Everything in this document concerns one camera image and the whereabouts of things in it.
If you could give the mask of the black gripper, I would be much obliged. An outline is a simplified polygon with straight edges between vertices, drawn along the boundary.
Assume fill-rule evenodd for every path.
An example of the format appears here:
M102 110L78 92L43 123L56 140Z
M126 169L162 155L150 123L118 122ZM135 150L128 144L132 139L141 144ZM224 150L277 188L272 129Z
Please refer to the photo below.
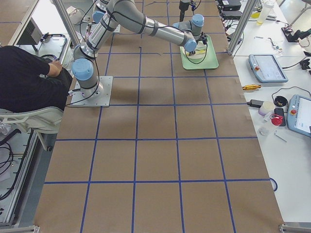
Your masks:
M197 41L197 46L194 51L189 52L189 56L193 56L196 54L198 50L207 50L207 35L204 33L200 36L199 40Z

